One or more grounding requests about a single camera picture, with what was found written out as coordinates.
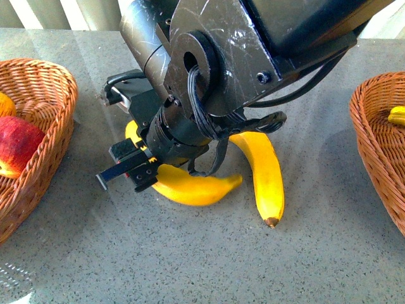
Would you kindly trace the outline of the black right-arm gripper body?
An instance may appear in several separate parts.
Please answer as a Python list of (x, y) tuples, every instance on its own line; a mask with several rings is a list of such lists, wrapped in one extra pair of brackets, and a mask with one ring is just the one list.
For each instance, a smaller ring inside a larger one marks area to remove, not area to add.
[(179, 99), (169, 94), (161, 99), (154, 89), (130, 98), (129, 114), (137, 124), (137, 135), (161, 163), (176, 167), (209, 149), (196, 124), (184, 116)]

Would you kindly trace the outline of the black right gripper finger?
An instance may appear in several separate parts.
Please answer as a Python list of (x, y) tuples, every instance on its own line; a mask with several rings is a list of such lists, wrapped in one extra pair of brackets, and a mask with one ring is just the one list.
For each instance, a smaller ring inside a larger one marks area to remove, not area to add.
[(137, 148), (131, 139), (120, 141), (109, 148), (109, 153), (115, 163), (128, 161), (129, 163), (145, 163), (147, 155)]
[(134, 161), (127, 159), (98, 173), (96, 179), (104, 190), (108, 189), (108, 182), (124, 175), (129, 177), (135, 185), (135, 192), (139, 193), (157, 183), (158, 163), (146, 161), (136, 165)]

